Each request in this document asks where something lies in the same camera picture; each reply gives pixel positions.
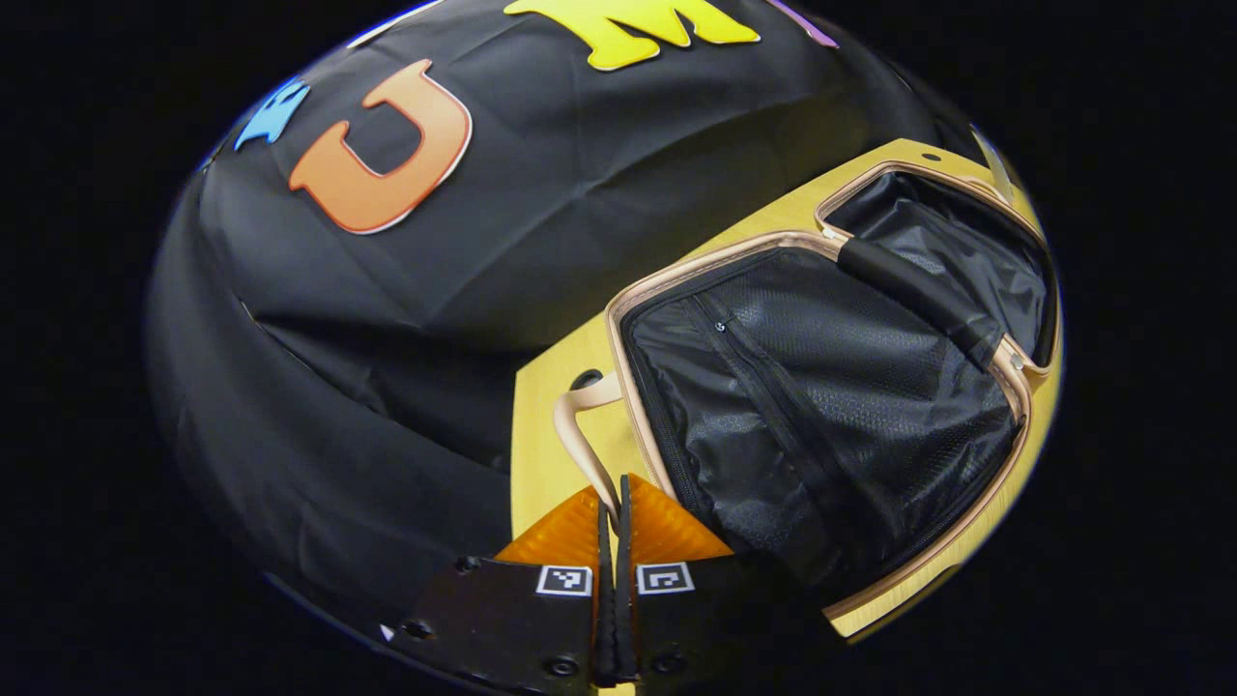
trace zipper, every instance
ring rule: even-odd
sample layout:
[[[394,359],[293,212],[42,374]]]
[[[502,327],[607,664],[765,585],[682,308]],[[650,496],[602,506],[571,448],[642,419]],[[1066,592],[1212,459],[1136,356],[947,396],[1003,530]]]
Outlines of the zipper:
[[[630,365],[632,367],[632,376],[638,383],[637,391],[644,403],[644,413],[648,417],[648,425],[653,429],[653,440],[657,441],[657,448],[662,451],[662,464],[666,465],[666,472],[670,475],[670,485],[678,494],[679,506],[683,506],[683,509],[691,513],[691,517],[703,519],[700,499],[696,496],[696,483],[691,478],[690,472],[688,472],[687,464],[683,461],[683,452],[679,450],[677,443],[675,433],[669,427],[670,418],[667,413],[666,404],[662,403],[662,393],[657,389],[657,386],[653,384],[653,378],[647,375],[643,361],[630,361]],[[648,469],[647,454],[644,456],[644,469]]]
[[[857,559],[863,548],[858,530],[867,524],[882,523],[878,519],[860,519],[868,512],[866,506],[860,506],[854,519],[839,519],[836,512],[825,514],[835,507],[820,499],[831,497],[831,492],[845,492],[857,501],[862,498],[857,491],[846,492],[846,488],[854,488],[854,483],[839,465],[836,452],[811,423],[809,414],[815,413],[815,407],[795,398],[779,378],[784,368],[764,352],[727,307],[703,293],[691,299],[698,328],[709,335],[714,350],[743,386],[773,439],[785,452],[787,466],[803,481],[809,499],[836,535],[846,556]]]
[[[668,303],[680,300],[685,297],[691,297],[693,294],[703,292],[709,287],[725,282],[726,279],[747,271],[752,266],[772,257],[778,252],[779,250],[758,251],[729,263],[724,269],[721,269],[721,272],[715,271],[705,277],[684,282],[678,287],[658,294],[654,300],[635,307],[622,318],[620,325],[621,333],[623,334],[626,341],[633,342],[628,326],[638,320],[643,314],[664,307]],[[674,487],[674,492],[679,499],[679,506],[691,513],[694,518],[705,522],[706,518],[700,507],[699,487],[696,486],[695,478],[688,471],[684,454],[678,446],[675,434],[668,425],[670,422],[669,413],[666,404],[662,403],[661,392],[657,389],[656,380],[648,373],[648,368],[642,357],[630,352],[627,357],[632,377],[637,383],[637,392],[641,394],[641,401],[644,405],[644,413],[648,417],[649,427],[653,430],[653,440],[657,441],[657,448],[662,455],[662,464],[666,465],[666,472],[670,477],[670,486]],[[630,402],[627,403],[627,408],[630,415]],[[644,452],[644,443],[638,438],[636,439],[636,443],[643,455],[644,470],[648,471],[651,481],[657,481],[657,477],[653,475],[653,471],[648,465],[649,457],[648,452]]]

